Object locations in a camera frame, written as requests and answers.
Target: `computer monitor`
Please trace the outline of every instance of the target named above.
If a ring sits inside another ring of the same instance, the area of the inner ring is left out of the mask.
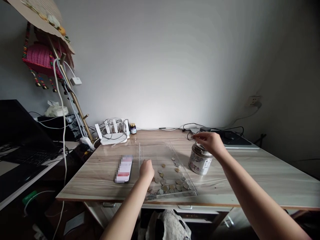
[[[0,146],[12,143],[54,152],[54,142],[17,100],[0,100]]]

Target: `white router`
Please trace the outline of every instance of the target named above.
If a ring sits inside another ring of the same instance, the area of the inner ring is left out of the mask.
[[[122,125],[121,125],[121,132],[118,132],[117,124],[115,119],[112,119],[113,124],[109,126],[109,123],[105,123],[105,127],[107,129],[106,135],[102,136],[102,133],[100,131],[100,127],[98,124],[95,124],[97,134],[100,138],[101,145],[109,145],[109,144],[118,144],[118,143],[125,143],[129,136],[129,123],[128,120],[121,119]]]

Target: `silver coin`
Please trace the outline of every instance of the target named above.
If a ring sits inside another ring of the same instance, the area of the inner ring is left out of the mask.
[[[177,188],[178,191],[181,191],[181,190],[182,190],[182,187],[181,187],[181,185],[179,185],[179,184],[176,185],[176,188]]]

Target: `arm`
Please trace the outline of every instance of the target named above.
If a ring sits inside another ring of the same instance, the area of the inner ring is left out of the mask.
[[[127,198],[104,230],[100,240],[130,240],[146,192],[154,176],[151,160],[144,160],[140,167],[140,177]]]
[[[228,153],[217,133],[194,139],[221,164],[245,215],[260,239],[311,239]]]

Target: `can lid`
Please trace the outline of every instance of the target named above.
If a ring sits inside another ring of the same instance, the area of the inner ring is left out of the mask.
[[[212,154],[209,153],[200,143],[195,143],[192,145],[192,150],[199,155],[212,157]]]

